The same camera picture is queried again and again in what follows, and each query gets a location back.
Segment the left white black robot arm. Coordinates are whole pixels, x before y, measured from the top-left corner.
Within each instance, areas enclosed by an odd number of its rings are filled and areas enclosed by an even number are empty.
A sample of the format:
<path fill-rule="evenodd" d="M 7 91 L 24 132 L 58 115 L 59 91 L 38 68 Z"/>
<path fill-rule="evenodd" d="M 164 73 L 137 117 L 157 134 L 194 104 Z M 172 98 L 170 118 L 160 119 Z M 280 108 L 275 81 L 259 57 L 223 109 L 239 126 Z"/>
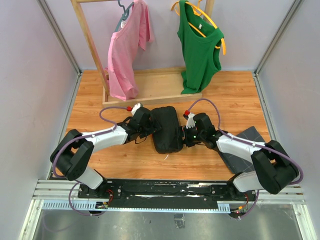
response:
<path fill-rule="evenodd" d="M 107 185 L 103 176 L 88 166 L 92 154 L 136 142 L 137 138 L 145 139 L 161 129 L 151 110 L 143 106 L 123 109 L 130 111 L 131 116 L 119 123 L 105 119 L 113 124 L 110 128 L 87 133 L 70 130 L 50 156 L 54 175 L 84 184 L 96 198 L 103 197 L 107 193 Z"/>

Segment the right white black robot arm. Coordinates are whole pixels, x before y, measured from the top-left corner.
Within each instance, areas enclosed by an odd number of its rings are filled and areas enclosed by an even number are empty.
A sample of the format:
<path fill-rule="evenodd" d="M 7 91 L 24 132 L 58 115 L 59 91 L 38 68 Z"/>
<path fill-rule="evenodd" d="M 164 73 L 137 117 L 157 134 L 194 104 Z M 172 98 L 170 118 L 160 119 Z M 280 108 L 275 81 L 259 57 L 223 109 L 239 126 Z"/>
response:
<path fill-rule="evenodd" d="M 230 154 L 253 165 L 250 172 L 241 172 L 229 180 L 227 196 L 240 199 L 250 190 L 266 190 L 276 195 L 301 175 L 298 167 L 286 154 L 279 142 L 250 141 L 216 129 L 205 113 L 183 114 L 186 125 L 182 127 L 182 142 L 187 147 L 204 145 L 219 154 Z"/>

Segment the black plastic tool case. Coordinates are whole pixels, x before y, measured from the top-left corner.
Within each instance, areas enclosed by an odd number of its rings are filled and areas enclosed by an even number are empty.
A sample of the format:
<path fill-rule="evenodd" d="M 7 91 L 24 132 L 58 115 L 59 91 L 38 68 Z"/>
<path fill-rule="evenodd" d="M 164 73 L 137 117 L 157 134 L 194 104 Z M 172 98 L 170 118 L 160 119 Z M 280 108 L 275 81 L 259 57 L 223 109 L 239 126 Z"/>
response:
<path fill-rule="evenodd" d="M 154 108 L 153 116 L 158 120 L 161 128 L 152 134 L 155 150 L 159 154 L 177 153 L 175 148 L 176 130 L 180 127 L 177 111 L 173 106 Z"/>

